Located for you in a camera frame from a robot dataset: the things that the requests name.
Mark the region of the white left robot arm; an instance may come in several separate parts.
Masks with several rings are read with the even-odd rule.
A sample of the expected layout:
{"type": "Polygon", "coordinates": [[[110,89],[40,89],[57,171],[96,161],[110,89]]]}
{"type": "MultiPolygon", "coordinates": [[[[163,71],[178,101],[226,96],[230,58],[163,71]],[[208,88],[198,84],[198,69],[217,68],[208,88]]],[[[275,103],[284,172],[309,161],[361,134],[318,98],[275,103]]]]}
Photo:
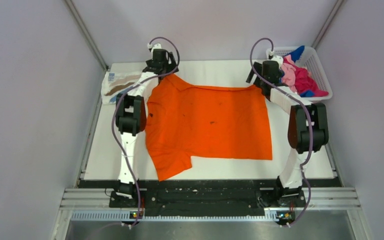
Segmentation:
{"type": "Polygon", "coordinates": [[[116,108],[111,120],[113,137],[121,149],[121,165],[115,194],[129,207],[140,202],[138,177],[134,171],[134,155],[137,144],[147,123],[147,101],[152,90],[165,76],[178,71],[178,63],[171,51],[157,43],[149,48],[151,59],[147,60],[140,78],[117,95],[116,108]]]}

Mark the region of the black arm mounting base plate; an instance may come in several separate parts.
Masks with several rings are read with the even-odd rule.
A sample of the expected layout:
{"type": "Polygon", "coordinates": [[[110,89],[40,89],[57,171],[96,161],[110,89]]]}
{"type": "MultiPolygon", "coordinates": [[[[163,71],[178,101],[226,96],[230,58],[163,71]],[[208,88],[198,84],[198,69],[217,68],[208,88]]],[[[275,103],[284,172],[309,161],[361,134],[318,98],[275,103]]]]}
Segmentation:
{"type": "Polygon", "coordinates": [[[110,208],[138,208],[146,217],[260,217],[269,207],[304,207],[322,187],[339,187],[338,179],[313,179],[297,190],[282,190],[278,180],[80,180],[80,189],[110,191],[110,208]]]}

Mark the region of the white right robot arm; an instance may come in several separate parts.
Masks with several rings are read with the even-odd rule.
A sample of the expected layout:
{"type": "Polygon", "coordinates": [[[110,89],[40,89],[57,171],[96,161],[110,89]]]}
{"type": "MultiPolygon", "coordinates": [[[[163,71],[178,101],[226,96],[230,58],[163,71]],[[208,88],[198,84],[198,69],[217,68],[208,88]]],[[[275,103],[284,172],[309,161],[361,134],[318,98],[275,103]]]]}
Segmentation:
{"type": "Polygon", "coordinates": [[[251,61],[250,64],[251,71],[246,82],[260,88],[263,96],[289,116],[287,140],[291,150],[273,192],[274,202],[287,206],[302,191],[305,169],[312,154],[329,141],[327,109],[323,103],[307,101],[281,83],[277,61],[251,61]]]}

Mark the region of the orange t shirt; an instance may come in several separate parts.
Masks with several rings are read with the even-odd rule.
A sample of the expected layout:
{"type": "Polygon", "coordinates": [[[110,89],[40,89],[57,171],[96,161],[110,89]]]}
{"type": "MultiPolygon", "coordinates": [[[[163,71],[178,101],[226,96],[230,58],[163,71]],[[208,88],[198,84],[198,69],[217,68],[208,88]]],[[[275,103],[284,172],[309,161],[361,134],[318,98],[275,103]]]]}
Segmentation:
{"type": "Polygon", "coordinates": [[[193,85],[172,74],[147,108],[145,144],[159,181],[192,168],[192,157],[273,159],[266,98],[254,85],[193,85]]]}

